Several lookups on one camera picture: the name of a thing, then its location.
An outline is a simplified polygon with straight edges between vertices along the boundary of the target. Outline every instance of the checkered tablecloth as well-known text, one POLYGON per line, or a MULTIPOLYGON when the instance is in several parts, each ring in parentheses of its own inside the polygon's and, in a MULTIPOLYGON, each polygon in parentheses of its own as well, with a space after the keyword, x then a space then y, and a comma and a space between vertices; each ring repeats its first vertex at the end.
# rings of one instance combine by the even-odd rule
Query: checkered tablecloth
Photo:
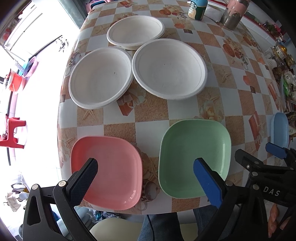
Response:
MULTIPOLYGON (((245 184, 248 176, 248 171, 234 160, 236 150, 243 149, 264 163, 275 163, 274 156, 265 151, 265 144, 270 140, 271 118, 282 107, 276 81, 260 47, 242 23, 230 31, 206 16, 202 21, 190 19, 188 9, 186 0, 124 0, 98 5, 89 13, 72 49, 59 104, 58 148, 62 177, 67 180, 71 175, 70 152, 77 139, 105 135, 129 141, 142 157, 143 192, 135 207, 116 212, 168 213, 209 204, 206 196, 171 198, 159 186, 161 139, 178 120, 211 119, 228 129, 232 154, 227 179, 236 185, 245 184), (166 28, 163 38, 181 40, 198 51, 208 68, 206 87, 197 96, 173 101, 151 95, 133 80, 128 91, 114 103, 97 110, 78 107, 68 90, 73 67, 85 54, 112 46, 106 38, 107 30, 116 21, 132 15, 158 18, 166 28)), ((81 205, 105 210, 86 201, 81 205)))

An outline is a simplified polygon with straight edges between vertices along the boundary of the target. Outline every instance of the metal bolt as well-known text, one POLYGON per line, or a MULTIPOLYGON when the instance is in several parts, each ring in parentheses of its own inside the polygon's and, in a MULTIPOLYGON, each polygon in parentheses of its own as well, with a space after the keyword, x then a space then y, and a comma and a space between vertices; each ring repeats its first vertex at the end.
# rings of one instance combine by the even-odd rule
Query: metal bolt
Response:
POLYGON ((66 185, 66 181, 60 181, 60 182, 59 182, 59 186, 60 186, 60 187, 63 187, 63 186, 65 186, 65 185, 66 185))
POLYGON ((253 185, 254 190, 259 190, 259 186, 257 184, 253 185))
POLYGON ((33 190, 36 190, 38 188, 38 184, 34 184, 33 186, 32 186, 32 189, 33 190))
POLYGON ((231 186, 233 185, 233 182, 230 181, 230 180, 226 180, 226 181, 225 181, 225 184, 226 184, 226 186, 231 187, 231 186))

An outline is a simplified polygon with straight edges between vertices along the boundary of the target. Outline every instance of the pink basin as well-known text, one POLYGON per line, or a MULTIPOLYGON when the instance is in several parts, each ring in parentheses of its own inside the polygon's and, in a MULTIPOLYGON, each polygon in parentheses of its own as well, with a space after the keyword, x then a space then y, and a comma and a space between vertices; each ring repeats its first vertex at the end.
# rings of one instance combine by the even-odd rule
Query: pink basin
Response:
POLYGON ((142 160, 136 148, 116 137, 79 139, 71 152, 71 171, 95 158, 99 169, 84 199, 96 206, 125 210, 137 204, 142 190, 142 160))

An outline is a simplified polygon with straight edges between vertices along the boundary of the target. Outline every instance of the jeans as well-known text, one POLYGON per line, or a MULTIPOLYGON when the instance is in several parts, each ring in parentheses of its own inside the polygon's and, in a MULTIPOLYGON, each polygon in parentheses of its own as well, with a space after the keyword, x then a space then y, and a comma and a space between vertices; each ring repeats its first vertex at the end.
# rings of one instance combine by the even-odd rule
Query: jeans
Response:
MULTIPOLYGON (((210 222, 216 210, 217 208, 213 205, 193 209, 198 227, 198 235, 210 222)), ((155 241, 184 241, 181 234, 177 213, 151 214, 149 217, 153 226, 155 241)), ((227 237, 230 234, 235 220, 236 214, 233 213, 219 240, 227 237)), ((153 241, 152 229, 147 216, 144 218, 138 241, 153 241)))

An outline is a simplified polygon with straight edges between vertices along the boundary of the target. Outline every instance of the green plate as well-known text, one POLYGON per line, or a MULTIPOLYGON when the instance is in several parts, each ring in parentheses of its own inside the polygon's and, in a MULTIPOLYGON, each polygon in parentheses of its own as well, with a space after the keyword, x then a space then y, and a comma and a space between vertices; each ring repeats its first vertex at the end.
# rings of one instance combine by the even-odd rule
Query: green plate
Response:
POLYGON ((158 167, 162 190, 174 198, 195 198, 205 193, 193 172, 193 162, 202 157, 223 180, 231 156, 227 129, 214 120, 181 120, 163 136, 158 167))

